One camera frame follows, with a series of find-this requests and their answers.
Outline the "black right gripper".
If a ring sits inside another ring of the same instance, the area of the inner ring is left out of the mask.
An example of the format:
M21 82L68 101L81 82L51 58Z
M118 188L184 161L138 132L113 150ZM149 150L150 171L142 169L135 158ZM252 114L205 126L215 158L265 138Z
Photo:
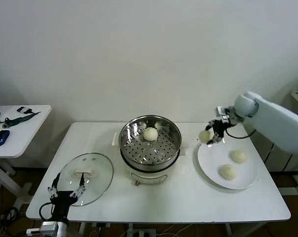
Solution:
M229 123L224 123L221 120L211 120L205 127L206 131L213 128L214 136L206 144L211 145L214 143L219 143L224 138L224 132L229 128Z

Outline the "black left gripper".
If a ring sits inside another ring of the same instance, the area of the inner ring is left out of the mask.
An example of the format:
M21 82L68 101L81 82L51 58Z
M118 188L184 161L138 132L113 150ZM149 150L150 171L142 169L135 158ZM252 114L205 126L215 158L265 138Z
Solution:
M76 203L76 198L79 198L86 190L84 173L81 175L79 186L74 191L57 191L59 178L60 173L57 174L52 185L47 188L50 201L54 205L50 221L68 221L70 206Z

